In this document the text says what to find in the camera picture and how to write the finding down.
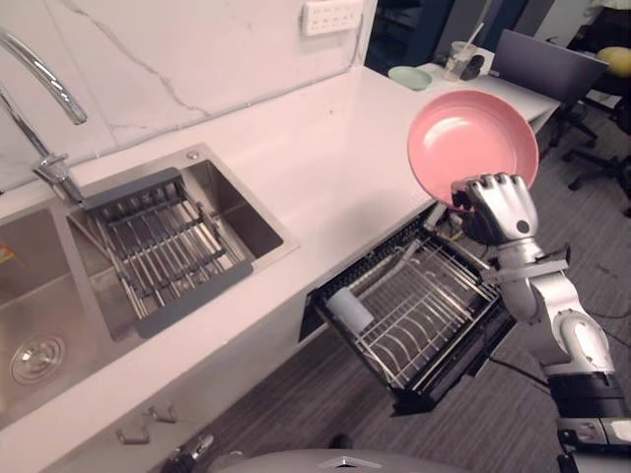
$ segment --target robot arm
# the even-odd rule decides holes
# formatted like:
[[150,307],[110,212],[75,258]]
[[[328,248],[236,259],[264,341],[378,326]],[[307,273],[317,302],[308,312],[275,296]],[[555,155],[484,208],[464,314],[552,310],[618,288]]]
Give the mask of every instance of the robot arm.
[[484,175],[456,183],[466,210],[464,232],[497,248],[483,278],[500,286],[509,313],[526,327],[526,348],[548,379],[562,443],[578,451],[615,453],[631,445],[631,419],[615,377],[606,336],[581,306],[554,260],[536,244],[534,204],[519,176]]

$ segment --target stainless steel sink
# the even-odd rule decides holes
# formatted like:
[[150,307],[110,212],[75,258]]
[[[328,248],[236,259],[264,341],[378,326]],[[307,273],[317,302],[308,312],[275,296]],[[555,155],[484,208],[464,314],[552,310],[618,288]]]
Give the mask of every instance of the stainless steel sink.
[[[193,205],[203,209],[204,223],[212,226],[214,236],[253,272],[296,247],[204,145],[108,177],[84,193],[102,195],[172,168],[183,178]],[[121,282],[120,268],[112,263],[111,248],[94,216],[85,210],[89,206],[84,207],[69,208],[52,200],[0,221],[0,243],[16,255],[0,264],[0,428],[144,342],[138,335],[139,313]],[[193,230],[188,230],[191,238]],[[150,244],[157,254],[168,256],[171,243],[143,241],[139,248],[146,251]],[[226,256],[222,258],[221,264],[213,262],[221,269],[219,276],[230,272]],[[197,294],[193,304],[181,304],[175,317],[170,318],[171,303],[166,304],[162,312],[167,317],[160,329],[237,282],[227,281],[220,290],[209,290],[211,285],[204,282],[191,291]]]
[[[103,364],[49,208],[0,227],[0,426]],[[45,393],[39,387],[45,385]]]

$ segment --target white countertop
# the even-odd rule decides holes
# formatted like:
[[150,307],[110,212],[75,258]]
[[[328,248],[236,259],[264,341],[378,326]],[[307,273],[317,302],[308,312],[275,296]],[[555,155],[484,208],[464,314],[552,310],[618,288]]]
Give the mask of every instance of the white countertop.
[[530,123],[544,116],[545,119],[537,123],[539,126],[535,127],[535,131],[537,131],[549,115],[559,106],[559,101],[517,86],[503,79],[489,76],[489,69],[495,54],[481,47],[478,47],[476,54],[484,56],[484,64],[480,69],[480,75],[470,81],[450,82],[443,79],[445,71],[437,64],[427,63],[419,66],[417,69],[432,76],[432,83],[425,91],[418,94],[439,94],[461,89],[474,89],[487,92],[510,103]]
[[[426,206],[406,141],[412,119],[434,96],[356,67],[74,169],[87,184],[205,142],[300,246],[5,428],[0,471],[38,471],[60,458]],[[41,182],[8,192],[0,218],[50,195]],[[238,316],[215,316],[221,313]],[[156,361],[158,369],[145,369]]]

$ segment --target marble backsplash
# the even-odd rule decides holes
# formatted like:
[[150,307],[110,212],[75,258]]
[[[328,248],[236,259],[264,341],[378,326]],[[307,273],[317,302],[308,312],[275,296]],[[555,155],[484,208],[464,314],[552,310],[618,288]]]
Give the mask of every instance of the marble backsplash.
[[[0,48],[0,82],[71,162],[334,75],[367,32],[301,35],[303,0],[0,0],[0,26],[28,44],[89,115],[74,126]],[[366,1],[366,11],[374,9]],[[37,155],[0,112],[0,190],[32,179]]]

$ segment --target laptop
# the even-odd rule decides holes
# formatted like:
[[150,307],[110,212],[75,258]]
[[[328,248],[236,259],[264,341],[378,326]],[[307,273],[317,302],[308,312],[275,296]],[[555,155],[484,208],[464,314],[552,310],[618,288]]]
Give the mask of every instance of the laptop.
[[606,62],[580,52],[504,30],[489,75],[572,104],[606,68]]

